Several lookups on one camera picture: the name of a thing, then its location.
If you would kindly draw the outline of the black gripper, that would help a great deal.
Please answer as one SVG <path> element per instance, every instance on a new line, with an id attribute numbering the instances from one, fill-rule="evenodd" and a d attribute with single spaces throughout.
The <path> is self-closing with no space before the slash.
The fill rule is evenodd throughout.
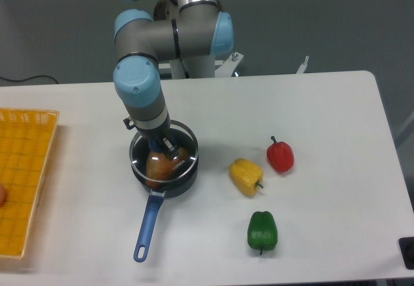
<path id="1" fill-rule="evenodd" d="M 162 148 L 169 160 L 173 160 L 179 156 L 178 145 L 176 145 L 174 139 L 169 138 L 169 129 L 171 125 L 169 116 L 149 121 L 139 121 L 127 117 L 123 122 L 128 130 L 136 128 L 154 148 Z"/>

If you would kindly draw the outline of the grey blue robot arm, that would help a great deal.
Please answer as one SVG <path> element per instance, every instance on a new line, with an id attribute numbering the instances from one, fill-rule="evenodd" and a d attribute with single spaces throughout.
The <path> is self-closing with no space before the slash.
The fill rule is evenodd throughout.
<path id="1" fill-rule="evenodd" d="M 218 0 L 168 1 L 178 12 L 166 19 L 156 20 L 137 9 L 118 15 L 113 81 L 133 127 L 173 159 L 178 146 L 169 133 L 171 122 L 158 64 L 228 53 L 234 46 L 234 30 L 230 14 L 220 10 Z"/>

